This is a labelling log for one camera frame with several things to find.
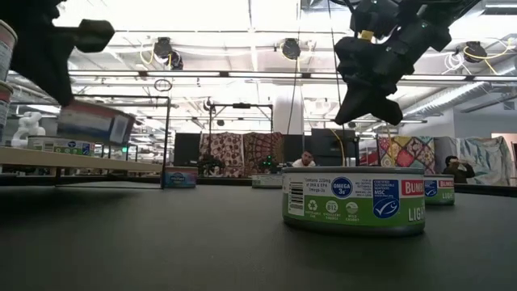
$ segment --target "black table surface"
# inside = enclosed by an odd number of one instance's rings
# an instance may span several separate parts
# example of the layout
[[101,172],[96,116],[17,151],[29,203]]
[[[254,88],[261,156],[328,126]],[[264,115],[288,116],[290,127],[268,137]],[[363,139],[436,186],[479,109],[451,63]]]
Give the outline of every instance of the black table surface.
[[280,190],[0,188],[0,290],[510,290],[516,221],[460,194],[423,235],[352,238],[286,226]]

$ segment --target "tuna can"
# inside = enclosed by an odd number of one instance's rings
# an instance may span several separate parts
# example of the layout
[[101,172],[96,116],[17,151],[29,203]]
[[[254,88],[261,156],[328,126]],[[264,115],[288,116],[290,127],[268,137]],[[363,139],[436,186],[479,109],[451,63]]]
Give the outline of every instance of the tuna can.
[[11,67],[11,58],[18,37],[15,31],[0,20],[0,81],[6,81]]
[[424,175],[426,205],[454,205],[454,175]]
[[7,113],[13,88],[7,83],[0,81],[0,143],[2,143],[3,129],[6,127]]
[[406,236],[425,227],[423,170],[284,168],[284,222],[325,233]]
[[87,157],[93,157],[95,153],[95,143],[75,141],[61,137],[29,136],[27,137],[27,148],[30,150],[42,150]]
[[104,145],[123,146],[129,141],[135,117],[113,108],[74,100],[61,109],[57,135]]
[[198,169],[196,167],[166,167],[166,188],[195,188]]
[[282,188],[282,175],[278,174],[262,174],[251,176],[251,187],[252,188],[269,188],[269,189],[281,189]]

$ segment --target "white toy figure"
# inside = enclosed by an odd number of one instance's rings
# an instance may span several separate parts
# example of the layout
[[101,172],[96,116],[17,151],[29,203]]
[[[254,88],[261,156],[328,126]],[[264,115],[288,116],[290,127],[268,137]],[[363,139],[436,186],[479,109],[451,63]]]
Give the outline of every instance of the white toy figure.
[[28,136],[44,136],[45,129],[40,127],[41,113],[25,112],[18,121],[18,131],[13,136],[11,146],[19,149],[27,148]]

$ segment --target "recycling symbol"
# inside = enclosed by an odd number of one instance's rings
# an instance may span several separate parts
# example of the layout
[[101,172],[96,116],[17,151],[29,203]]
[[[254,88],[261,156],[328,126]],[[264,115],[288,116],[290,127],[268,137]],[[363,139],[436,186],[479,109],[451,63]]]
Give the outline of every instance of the recycling symbol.
[[316,201],[314,201],[314,200],[309,201],[309,209],[316,211],[316,209],[317,209]]

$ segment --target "shelf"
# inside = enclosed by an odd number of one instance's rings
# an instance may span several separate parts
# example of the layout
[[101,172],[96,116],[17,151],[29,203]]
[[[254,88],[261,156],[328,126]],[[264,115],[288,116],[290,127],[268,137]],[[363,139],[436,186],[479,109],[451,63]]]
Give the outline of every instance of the shelf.
[[141,172],[161,172],[162,165],[145,162],[127,162],[106,158],[93,158],[72,154],[59,154],[40,150],[25,150],[0,146],[0,165],[40,167],[96,168]]

